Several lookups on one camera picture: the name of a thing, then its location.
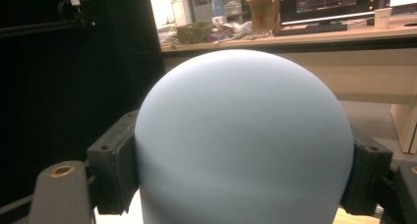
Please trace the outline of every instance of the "desk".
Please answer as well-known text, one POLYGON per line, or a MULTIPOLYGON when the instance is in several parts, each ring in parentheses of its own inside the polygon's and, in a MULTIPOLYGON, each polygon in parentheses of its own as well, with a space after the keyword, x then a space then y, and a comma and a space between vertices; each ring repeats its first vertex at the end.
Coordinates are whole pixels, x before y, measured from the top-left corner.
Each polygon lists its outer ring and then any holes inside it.
POLYGON ((244 48, 289 59, 315 74, 339 100, 392 104, 401 149, 417 152, 417 15, 394 16, 387 29, 366 24, 348 31, 162 47, 167 71, 197 55, 244 48))

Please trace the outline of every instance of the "keyboard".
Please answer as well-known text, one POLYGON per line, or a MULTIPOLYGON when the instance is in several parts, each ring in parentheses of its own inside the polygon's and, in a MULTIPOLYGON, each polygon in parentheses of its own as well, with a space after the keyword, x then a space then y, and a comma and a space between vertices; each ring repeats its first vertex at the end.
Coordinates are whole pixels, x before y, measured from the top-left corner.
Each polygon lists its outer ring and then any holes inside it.
POLYGON ((310 34, 310 33, 321 33, 330 31, 342 31, 347 30, 347 25, 343 24, 331 24, 331 25, 314 25, 306 26, 305 28, 294 28, 294 29, 283 29, 276 31, 274 36, 284 35, 298 35, 298 34, 310 34))

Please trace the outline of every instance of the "cup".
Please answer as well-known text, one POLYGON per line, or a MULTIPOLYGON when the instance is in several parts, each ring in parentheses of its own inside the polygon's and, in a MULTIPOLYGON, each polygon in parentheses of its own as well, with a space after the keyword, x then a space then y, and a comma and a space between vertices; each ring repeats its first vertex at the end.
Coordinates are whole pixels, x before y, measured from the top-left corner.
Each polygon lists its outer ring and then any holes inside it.
POLYGON ((375 28, 385 29, 388 26, 388 20, 392 8, 383 8, 375 10, 375 28))

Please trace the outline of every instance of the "computer monitor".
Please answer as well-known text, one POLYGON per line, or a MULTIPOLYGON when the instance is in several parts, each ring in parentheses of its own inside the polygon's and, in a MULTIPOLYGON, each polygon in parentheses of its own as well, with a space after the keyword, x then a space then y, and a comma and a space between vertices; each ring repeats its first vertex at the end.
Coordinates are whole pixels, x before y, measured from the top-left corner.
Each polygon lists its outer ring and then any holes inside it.
POLYGON ((380 0, 281 0, 281 25, 297 26, 372 17, 380 0))
POLYGON ((386 6, 392 7, 394 15, 417 12, 417 0, 386 0, 386 6))

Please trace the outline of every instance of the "light blue dome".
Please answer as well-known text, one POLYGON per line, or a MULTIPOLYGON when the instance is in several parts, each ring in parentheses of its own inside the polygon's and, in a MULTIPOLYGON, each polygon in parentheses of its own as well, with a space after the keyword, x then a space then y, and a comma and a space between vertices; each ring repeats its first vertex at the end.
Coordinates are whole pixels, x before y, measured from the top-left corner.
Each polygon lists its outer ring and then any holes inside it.
POLYGON ((211 52, 166 74, 135 136, 145 224, 332 223, 353 160, 331 91, 251 50, 211 52))

